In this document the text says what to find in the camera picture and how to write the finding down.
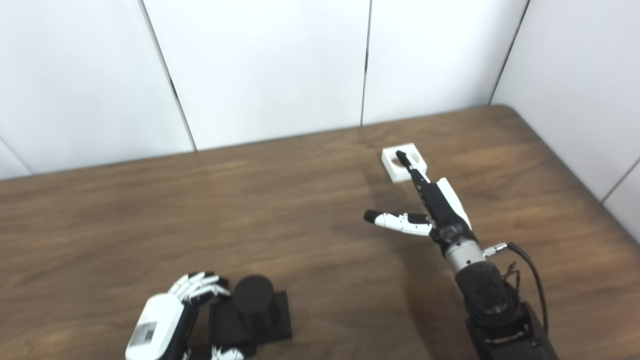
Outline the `white and black right hand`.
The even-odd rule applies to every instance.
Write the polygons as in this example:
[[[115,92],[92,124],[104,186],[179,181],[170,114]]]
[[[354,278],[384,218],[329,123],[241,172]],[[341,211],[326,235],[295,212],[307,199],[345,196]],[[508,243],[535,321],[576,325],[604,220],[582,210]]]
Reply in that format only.
[[[464,240],[478,243],[471,226],[467,223],[445,196],[438,182],[431,182],[418,163],[401,150],[396,151],[400,164],[409,173],[414,187],[427,210],[427,214],[391,213],[366,210],[364,221],[376,226],[405,234],[429,237],[445,253],[451,246],[462,244]]]

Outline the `white and black left hand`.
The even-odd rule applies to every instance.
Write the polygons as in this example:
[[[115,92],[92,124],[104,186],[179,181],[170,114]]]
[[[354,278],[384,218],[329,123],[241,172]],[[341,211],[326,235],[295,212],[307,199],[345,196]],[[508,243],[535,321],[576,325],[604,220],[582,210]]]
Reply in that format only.
[[[126,360],[247,360],[254,345],[206,345],[188,342],[203,305],[232,296],[229,281],[212,271],[186,273],[166,292],[145,303],[125,349]]]

